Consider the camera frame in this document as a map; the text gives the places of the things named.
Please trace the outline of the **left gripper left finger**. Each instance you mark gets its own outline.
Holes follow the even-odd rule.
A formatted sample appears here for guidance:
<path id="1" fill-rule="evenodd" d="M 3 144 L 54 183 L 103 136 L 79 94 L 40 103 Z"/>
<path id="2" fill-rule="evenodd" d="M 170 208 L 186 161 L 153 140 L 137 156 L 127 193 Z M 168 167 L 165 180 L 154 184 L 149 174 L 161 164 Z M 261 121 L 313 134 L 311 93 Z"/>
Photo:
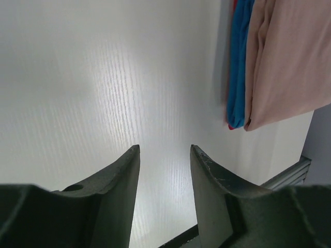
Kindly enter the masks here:
<path id="1" fill-rule="evenodd" d="M 1 247 L 128 247 L 140 147 L 66 187 L 1 185 Z"/>

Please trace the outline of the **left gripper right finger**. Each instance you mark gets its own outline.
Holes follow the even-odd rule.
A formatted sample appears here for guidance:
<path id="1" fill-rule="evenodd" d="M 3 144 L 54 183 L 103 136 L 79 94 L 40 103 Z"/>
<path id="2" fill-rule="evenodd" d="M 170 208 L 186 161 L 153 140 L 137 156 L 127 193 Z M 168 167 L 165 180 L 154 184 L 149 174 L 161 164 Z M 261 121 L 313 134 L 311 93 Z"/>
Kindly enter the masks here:
<path id="1" fill-rule="evenodd" d="M 330 247 L 330 186 L 272 191 L 190 148 L 202 247 Z"/>

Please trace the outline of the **blue t-shirt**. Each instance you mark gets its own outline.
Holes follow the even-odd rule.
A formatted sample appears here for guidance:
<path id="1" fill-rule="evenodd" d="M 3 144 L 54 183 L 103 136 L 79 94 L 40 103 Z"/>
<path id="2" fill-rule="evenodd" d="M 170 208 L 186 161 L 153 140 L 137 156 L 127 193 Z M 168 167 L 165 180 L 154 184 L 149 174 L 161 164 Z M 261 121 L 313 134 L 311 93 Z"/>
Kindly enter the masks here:
<path id="1" fill-rule="evenodd" d="M 245 121 L 245 70 L 246 70 L 246 48 L 249 23 L 251 19 L 254 1 L 237 2 L 237 18 L 239 25 L 239 47 L 237 58 L 237 73 L 235 78 L 236 93 L 233 107 L 233 124 L 235 129 L 244 126 Z"/>

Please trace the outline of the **pink t-shirt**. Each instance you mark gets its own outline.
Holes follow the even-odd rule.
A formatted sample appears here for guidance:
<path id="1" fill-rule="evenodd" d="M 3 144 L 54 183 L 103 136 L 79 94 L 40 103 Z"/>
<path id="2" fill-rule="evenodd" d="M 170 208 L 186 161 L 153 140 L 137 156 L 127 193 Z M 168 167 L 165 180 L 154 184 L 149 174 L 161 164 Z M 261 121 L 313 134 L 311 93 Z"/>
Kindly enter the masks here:
<path id="1" fill-rule="evenodd" d="M 330 1 L 255 1 L 246 48 L 245 129 L 330 104 Z"/>

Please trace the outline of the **red t-shirt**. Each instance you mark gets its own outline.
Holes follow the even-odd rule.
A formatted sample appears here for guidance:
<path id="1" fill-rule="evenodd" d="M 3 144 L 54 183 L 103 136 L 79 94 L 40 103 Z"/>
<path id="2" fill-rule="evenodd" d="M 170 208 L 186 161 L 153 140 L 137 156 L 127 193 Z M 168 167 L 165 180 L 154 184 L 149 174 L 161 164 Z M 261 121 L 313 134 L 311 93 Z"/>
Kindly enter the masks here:
<path id="1" fill-rule="evenodd" d="M 227 121 L 230 130 L 235 129 L 233 124 L 233 107 L 235 103 L 236 93 L 236 73 L 237 73 L 237 58 L 238 58 L 238 47 L 239 47 L 239 25 L 237 18 L 237 2 L 233 1 L 233 16 L 231 22 L 231 39 L 230 39 L 230 67 L 229 67 L 229 88 L 228 88 L 228 99 L 227 99 Z"/>

